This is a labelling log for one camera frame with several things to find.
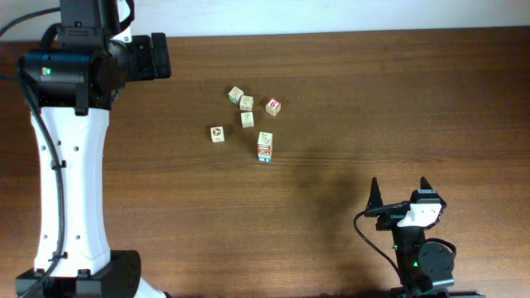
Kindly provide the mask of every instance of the white cube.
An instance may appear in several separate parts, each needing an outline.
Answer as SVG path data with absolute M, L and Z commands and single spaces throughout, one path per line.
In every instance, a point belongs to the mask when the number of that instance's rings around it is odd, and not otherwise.
M 243 111 L 252 111 L 252 106 L 254 105 L 254 98 L 252 96 L 243 95 L 241 101 L 239 102 L 239 108 Z
M 254 127 L 254 116 L 252 112 L 241 113 L 241 124 L 243 124 L 243 127 Z
M 223 127 L 212 127 L 210 128 L 212 135 L 212 142 L 224 142 L 224 131 Z
M 267 113 L 270 113 L 272 116 L 276 116 L 280 112 L 281 108 L 282 104 L 276 99 L 269 100 L 267 106 L 265 106 Z
M 271 162 L 272 160 L 272 134 L 260 132 L 258 137 L 258 160 Z
M 229 99 L 235 103 L 239 104 L 239 100 L 243 97 L 243 91 L 239 89 L 238 87 L 233 87 L 232 90 L 229 93 Z

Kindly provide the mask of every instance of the brown tabletop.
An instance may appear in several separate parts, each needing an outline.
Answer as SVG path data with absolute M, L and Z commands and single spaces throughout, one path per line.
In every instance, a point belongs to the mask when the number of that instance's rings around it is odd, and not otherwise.
M 355 233 L 370 179 L 385 203 L 424 175 L 446 200 L 427 237 L 458 247 L 457 290 L 530 292 L 530 28 L 169 40 L 170 79 L 127 84 L 104 149 L 113 249 L 175 296 L 318 296 L 399 286 Z M 28 44 L 0 44 L 14 76 Z M 254 97 L 241 127 L 227 97 Z M 0 80 L 0 297 L 40 232 L 36 141 L 17 82 Z M 274 118 L 267 99 L 282 103 Z M 223 126 L 226 142 L 212 143 Z M 274 135 L 258 163 L 259 132 Z M 393 256 L 392 234 L 360 228 Z

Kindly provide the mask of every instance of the white wall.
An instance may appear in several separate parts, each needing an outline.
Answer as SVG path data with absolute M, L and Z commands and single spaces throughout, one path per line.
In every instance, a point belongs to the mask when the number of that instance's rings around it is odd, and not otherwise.
M 58 0 L 0 0 L 0 24 Z M 136 0 L 133 34 L 227 36 L 530 25 L 530 0 Z M 13 28 L 36 40 L 59 13 Z

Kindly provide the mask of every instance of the stack of blocks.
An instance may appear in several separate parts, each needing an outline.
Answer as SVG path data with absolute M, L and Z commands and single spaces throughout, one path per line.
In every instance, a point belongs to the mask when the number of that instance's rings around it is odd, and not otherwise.
M 243 127 L 254 127 L 254 116 L 252 108 L 254 105 L 254 98 L 247 96 L 238 87 L 233 87 L 229 92 L 229 99 L 231 102 L 239 105 L 239 109 L 247 111 L 241 113 L 241 124 Z M 282 104 L 276 99 L 271 99 L 265 106 L 267 113 L 276 116 Z M 224 142 L 223 127 L 212 127 L 210 129 L 212 142 Z M 261 162 L 270 163 L 272 160 L 272 134 L 269 132 L 260 132 L 258 136 L 258 160 Z

